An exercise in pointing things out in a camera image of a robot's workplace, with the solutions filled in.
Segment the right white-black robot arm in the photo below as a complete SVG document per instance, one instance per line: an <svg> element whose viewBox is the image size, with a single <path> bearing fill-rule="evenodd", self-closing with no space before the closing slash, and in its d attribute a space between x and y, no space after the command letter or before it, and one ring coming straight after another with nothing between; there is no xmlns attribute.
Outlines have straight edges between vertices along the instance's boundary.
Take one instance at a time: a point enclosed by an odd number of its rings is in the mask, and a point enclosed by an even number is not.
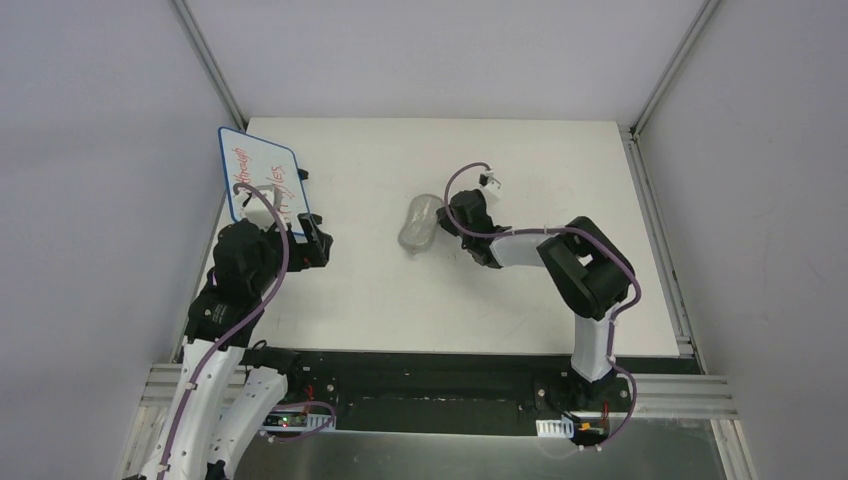
<svg viewBox="0 0 848 480"><path fill-rule="evenodd" d="M437 220L442 229L461 239L461 248L483 267L547 271L575 316L569 400L583 410L603 402L607 384L616 376L616 318L642 296L629 260L585 216L552 229L511 230L497 225L480 189L455 194L437 210Z"/></svg>

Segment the blue-framed small whiteboard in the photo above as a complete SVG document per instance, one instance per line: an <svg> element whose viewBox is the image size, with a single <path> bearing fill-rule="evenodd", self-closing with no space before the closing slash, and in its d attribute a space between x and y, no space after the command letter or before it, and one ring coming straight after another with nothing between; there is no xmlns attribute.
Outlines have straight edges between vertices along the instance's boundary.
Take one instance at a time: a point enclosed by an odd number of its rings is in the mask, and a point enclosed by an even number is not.
<svg viewBox="0 0 848 480"><path fill-rule="evenodd" d="M223 164L229 216L234 220L231 197L236 183L250 184L257 189L271 185L282 191L279 215L290 223L295 235L303 231L297 216L309 213L310 207L303 182L298 175L302 169L295 152L280 145L228 127L218 129L219 149Z"/></svg>

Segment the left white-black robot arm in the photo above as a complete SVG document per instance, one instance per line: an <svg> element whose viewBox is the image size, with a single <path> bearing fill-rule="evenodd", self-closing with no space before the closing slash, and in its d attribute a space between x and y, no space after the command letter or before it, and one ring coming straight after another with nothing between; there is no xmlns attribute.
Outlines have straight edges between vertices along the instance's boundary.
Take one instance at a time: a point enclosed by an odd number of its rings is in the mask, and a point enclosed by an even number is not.
<svg viewBox="0 0 848 480"><path fill-rule="evenodd" d="M331 235L306 213L292 224L223 227L213 265L188 311L180 378L139 479L229 479L262 422L279 402L305 390L291 350L252 348L252 331L286 274L321 268Z"/></svg>

